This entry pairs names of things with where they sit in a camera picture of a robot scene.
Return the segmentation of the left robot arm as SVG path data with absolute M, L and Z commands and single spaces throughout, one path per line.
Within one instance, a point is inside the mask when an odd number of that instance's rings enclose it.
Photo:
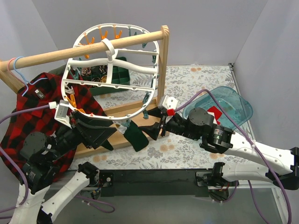
M 78 145 L 98 148 L 106 144 L 116 128 L 102 121 L 84 118 L 79 112 L 71 116 L 69 126 L 62 126 L 54 137 L 42 132 L 29 134 L 20 151 L 26 160 L 22 167 L 12 224 L 51 224 L 62 209 L 87 186 L 100 185 L 100 170 L 89 162 L 80 164 L 74 176 L 48 201 L 44 196 L 54 182 L 60 166 L 56 162 Z

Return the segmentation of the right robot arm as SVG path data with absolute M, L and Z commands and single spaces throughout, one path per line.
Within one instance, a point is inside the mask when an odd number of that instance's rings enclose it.
M 155 107 L 148 111 L 150 116 L 159 118 L 151 126 L 140 126 L 153 140 L 166 132 L 192 140 L 201 140 L 200 147 L 208 152 L 242 157 L 252 164 L 230 165 L 215 163 L 201 181 L 208 185 L 222 185 L 240 180 L 270 182 L 287 190 L 299 188 L 299 149 L 273 148 L 254 143 L 245 134 L 240 135 L 232 129 L 214 122 L 214 116 L 202 108 L 190 110 L 184 119 L 174 109 Z

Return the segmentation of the white round clip hanger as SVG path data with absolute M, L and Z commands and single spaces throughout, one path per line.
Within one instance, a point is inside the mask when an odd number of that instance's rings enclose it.
M 99 24 L 87 29 L 77 38 L 71 49 L 72 53 L 69 55 L 61 82 L 63 100 L 69 102 L 69 108 L 72 111 L 77 109 L 67 97 L 68 93 L 66 89 L 69 84 L 95 85 L 97 87 L 143 91 L 145 92 L 146 101 L 138 106 L 135 112 L 128 113 L 122 117 L 85 114 L 85 116 L 90 118 L 110 120 L 119 123 L 131 120 L 147 109 L 156 91 L 158 92 L 158 98 L 161 98 L 161 94 L 164 92 L 162 83 L 165 81 L 165 71 L 162 59 L 160 58 L 160 50 L 163 47 L 167 47 L 168 43 L 169 29 L 167 26 L 162 26 L 159 31 L 155 32 L 149 32 L 136 25 L 113 23 Z M 121 52 L 154 56 L 154 66 L 152 68 L 143 67 L 128 61 L 119 60 L 117 56 L 118 53 Z M 107 65 L 107 79 L 104 83 L 68 79 L 68 74 L 72 67 L 86 68 L 97 65 Z M 112 84 L 113 66 L 151 75 L 151 87 Z

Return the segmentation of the dark green sock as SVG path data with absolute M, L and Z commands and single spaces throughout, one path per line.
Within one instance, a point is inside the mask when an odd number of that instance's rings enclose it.
M 102 120 L 101 126 L 107 127 L 104 131 L 103 136 L 101 137 L 101 139 L 103 139 L 104 137 L 106 138 L 101 146 L 109 151 L 114 150 L 114 142 L 109 139 L 115 133 L 120 133 L 120 135 L 123 136 L 123 138 L 133 147 L 136 152 L 141 151 L 149 144 L 149 140 L 147 139 L 145 134 L 132 120 L 123 123 Z

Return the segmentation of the red bear sock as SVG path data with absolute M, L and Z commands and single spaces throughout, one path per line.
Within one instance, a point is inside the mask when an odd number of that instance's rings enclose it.
M 214 123 L 217 125 L 220 125 L 220 121 L 219 118 L 222 116 L 222 112 L 216 107 L 216 106 L 212 106 L 211 108 L 209 108 L 207 110 L 208 114 L 213 115 L 214 116 Z

